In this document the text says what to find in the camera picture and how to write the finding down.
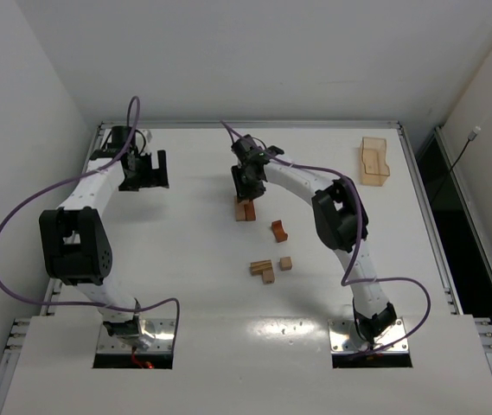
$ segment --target purple cable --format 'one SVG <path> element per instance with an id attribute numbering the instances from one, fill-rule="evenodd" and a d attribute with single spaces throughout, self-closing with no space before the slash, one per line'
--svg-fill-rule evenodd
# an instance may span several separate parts
<path id="1" fill-rule="evenodd" d="M 233 129 L 230 125 L 225 123 L 224 121 L 220 122 L 225 129 L 228 131 L 228 134 L 231 136 L 234 134 L 238 138 L 244 138 L 241 134 L 239 134 L 235 129 Z M 258 150 L 263 150 L 258 145 L 255 144 L 254 140 L 248 140 L 248 142 L 253 145 Z M 409 283 L 416 284 L 424 293 L 426 297 L 426 311 L 420 320 L 420 322 L 413 328 L 411 331 L 406 333 L 403 337 L 400 337 L 399 339 L 390 342 L 384 346 L 380 346 L 378 348 L 370 349 L 364 352 L 359 352 L 359 353 L 354 353 L 350 355 L 350 358 L 355 358 L 355 357 L 361 357 L 361 356 L 368 356 L 371 354 L 375 354 L 378 352 L 381 352 L 383 350 L 386 350 L 387 348 L 390 348 L 397 342 L 401 342 L 402 340 L 405 340 L 407 337 L 415 333 L 417 330 L 419 330 L 422 325 L 426 322 L 428 319 L 428 316 L 430 315 L 430 310 L 431 310 L 431 299 L 430 299 L 430 294 L 426 287 L 424 287 L 419 281 L 413 278 L 409 277 L 392 277 L 392 278 L 376 278 L 376 279 L 371 279 L 371 278 L 362 278 L 362 279 L 356 279 L 355 281 L 348 281 L 349 274 L 353 270 L 353 267 L 355 265 L 355 261 L 357 260 L 357 256 L 359 255 L 359 250 L 361 249 L 361 234 L 362 234 L 362 214 L 361 214 L 361 198 L 359 196 L 359 193 L 357 192 L 357 188 L 353 184 L 353 181 L 345 176 L 344 174 L 340 173 L 337 170 L 333 169 L 327 169 L 325 167 L 317 167 L 317 166 L 309 166 L 309 165 L 303 165 L 303 164 L 295 164 L 295 163 L 289 163 L 286 162 L 285 160 L 281 160 L 275 156 L 272 156 L 271 154 L 265 153 L 269 158 L 274 160 L 275 162 L 281 163 L 284 166 L 292 167 L 294 169 L 304 169 L 304 170 L 313 170 L 313 171 L 322 171 L 325 173 L 330 173 L 331 175 L 338 176 L 346 181 L 348 184 L 349 188 L 352 190 L 354 199 L 355 199 L 355 212 L 357 214 L 357 234 L 355 236 L 355 248 L 353 251 L 353 255 L 351 256 L 351 260 L 349 261 L 348 267 L 346 268 L 345 272 L 343 273 L 342 281 L 341 284 L 343 287 L 347 287 L 348 285 L 352 284 L 359 284 L 359 283 L 372 283 L 372 282 L 378 282 L 378 283 L 386 283 L 386 282 L 392 282 L 392 281 L 406 281 Z"/>
<path id="2" fill-rule="evenodd" d="M 84 173 L 84 174 L 82 174 L 80 176 L 71 177 L 69 179 L 62 180 L 61 182 L 57 182 L 55 184 L 52 184 L 51 186 L 48 186 L 46 188 L 43 188 L 39 192 L 37 192 L 37 193 L 35 193 L 35 194 L 27 197 L 24 201 L 22 201 L 17 206 L 15 206 L 13 208 L 13 210 L 11 210 L 11 212 L 9 212 L 7 214 L 7 216 L 2 220 L 2 223 L 0 223 L 0 235 L 1 235 L 2 231 L 3 231 L 3 229 L 5 228 L 5 226 L 11 220 L 11 218 L 13 218 L 13 216 L 15 216 L 16 213 L 19 212 L 19 210 L 21 210 L 23 207 L 25 207 L 26 205 L 28 205 L 33 200 L 37 199 L 38 197 L 40 197 L 42 195 L 45 195 L 47 192 L 50 192 L 50 191 L 52 191 L 52 190 L 54 190 L 56 188 L 60 188 L 61 186 L 65 186 L 66 184 L 69 184 L 69 183 L 72 183 L 72 182 L 78 182 L 79 180 L 84 179 L 85 177 L 93 176 L 93 175 L 99 173 L 101 170 L 109 169 L 113 164 L 115 164 L 116 162 L 118 162 L 121 159 L 121 157 L 123 156 L 123 154 L 126 153 L 126 151 L 129 149 L 129 147 L 131 145 L 132 138 L 134 137 L 134 134 L 135 134 L 136 129 L 137 129 L 138 120 L 140 118 L 140 98 L 139 97 L 137 97 L 137 96 L 132 97 L 131 102 L 128 105 L 128 110 L 127 110 L 127 113 L 126 113 L 126 118 L 127 118 L 127 120 L 130 119 L 132 105 L 135 102 L 136 102 L 136 114 L 135 114 L 135 117 L 134 117 L 134 122 L 132 123 L 131 132 L 129 133 L 129 136 L 126 139 L 125 145 L 123 146 L 123 148 L 121 149 L 121 151 L 109 163 L 106 163 L 105 165 L 101 166 L 97 170 L 88 171 L 88 172 L 86 172 L 86 173 Z M 165 300 L 160 301 L 159 303 L 155 303 L 155 304 L 149 305 L 147 307 L 140 307 L 138 309 L 125 309 L 125 308 L 117 307 L 117 306 L 114 306 L 114 305 L 109 305 L 108 306 L 108 305 L 103 304 L 103 303 L 92 303 L 92 302 L 88 302 L 88 301 L 59 301 L 59 302 L 54 302 L 54 301 L 38 301 L 38 300 L 33 300 L 31 298 L 23 297 L 23 296 L 17 294 L 16 292 L 10 290 L 3 283 L 3 281 L 1 279 L 0 279 L 0 289 L 2 289 L 2 291 L 5 292 L 10 297 L 15 298 L 15 300 L 18 300 L 18 301 L 20 301 L 22 303 L 27 303 L 27 304 L 40 305 L 40 306 L 42 306 L 42 305 L 45 305 L 45 306 L 85 305 L 85 306 L 93 306 L 93 307 L 105 307 L 105 308 L 107 308 L 109 310 L 114 310 L 114 311 L 119 311 L 119 312 L 124 312 L 124 313 L 135 313 L 135 312 L 149 311 L 149 310 L 156 309 L 157 307 L 159 307 L 159 306 L 161 306 L 163 304 L 173 302 L 173 303 L 176 304 L 175 334 L 174 334 L 174 337 L 173 337 L 173 344 L 172 344 L 172 350 L 173 350 L 173 353 L 174 353 L 174 350 L 175 350 L 175 341 L 176 341 L 176 332 L 178 330 L 178 323 L 180 321 L 180 302 L 178 301 L 177 298 L 173 298 L 173 297 L 172 298 L 167 298 Z"/>

